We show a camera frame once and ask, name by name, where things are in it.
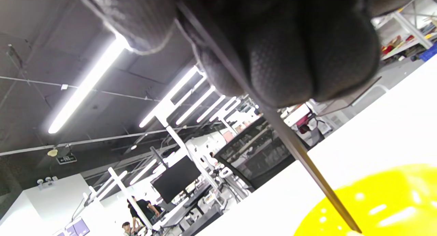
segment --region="black mesh chair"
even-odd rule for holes
[[[227,143],[214,158],[249,185],[251,192],[295,161],[276,131],[262,117]]]

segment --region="computer monitor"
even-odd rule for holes
[[[69,223],[63,230],[54,234],[53,236],[85,236],[89,233],[89,229],[86,226],[82,218],[77,218],[72,223]]]
[[[152,182],[166,203],[170,203],[181,191],[201,175],[188,156],[183,157]]]

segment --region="pipe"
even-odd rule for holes
[[[28,79],[20,79],[20,78],[8,77],[8,76],[0,76],[0,79],[12,80],[12,81],[18,81],[18,82],[26,82],[26,83],[43,84],[43,85],[50,85],[50,86],[58,86],[58,87],[62,87],[62,85],[64,85],[64,84],[59,84],[59,83],[41,82],[41,81],[28,80]],[[78,88],[78,86],[67,85],[67,88]],[[106,94],[110,94],[110,95],[114,95],[114,96],[126,97],[126,98],[130,98],[130,99],[140,99],[140,100],[148,100],[148,101],[161,102],[159,99],[150,99],[148,97],[137,97],[137,96],[127,95],[127,94],[122,94],[122,93],[113,93],[113,92],[108,92],[108,91],[99,91],[97,89],[93,89],[92,91],[93,92],[97,92],[97,93],[106,93]],[[183,106],[192,106],[192,104],[181,104],[181,105],[183,105]],[[199,105],[199,107],[205,108],[205,107],[209,107],[209,106]]]
[[[198,127],[198,126],[199,125],[195,125],[195,126],[189,126],[186,128],[194,128],[194,127]],[[54,149],[54,148],[58,148],[58,147],[64,147],[67,145],[73,146],[73,145],[78,145],[78,144],[88,144],[88,143],[95,143],[95,142],[108,141],[108,140],[114,140],[114,139],[129,138],[129,137],[135,137],[135,136],[140,136],[140,135],[145,135],[145,134],[156,134],[156,133],[162,133],[162,132],[166,132],[166,131],[167,130],[164,129],[164,130],[156,130],[156,131],[131,134],[131,135],[120,135],[120,136],[114,136],[114,137],[108,137],[108,138],[99,138],[99,139],[76,141],[76,142],[70,142],[70,143],[62,143],[62,144],[57,144],[57,145],[50,144],[50,145],[45,145],[45,146],[32,147],[32,148],[14,150],[14,151],[9,151],[9,152],[0,152],[0,156],[12,155],[12,154],[23,153],[23,152],[34,152],[34,151],[45,150],[45,149]]]

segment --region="sign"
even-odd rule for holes
[[[58,160],[59,164],[73,163],[77,161],[76,157],[72,153],[69,153],[63,157],[56,157],[56,160]]]

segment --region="gloved hand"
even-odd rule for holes
[[[82,1],[139,54],[164,47],[178,19],[208,80],[227,96],[244,93],[175,0]],[[196,1],[237,50],[258,98],[282,108],[344,96],[370,80],[380,60],[370,19],[411,0]]]

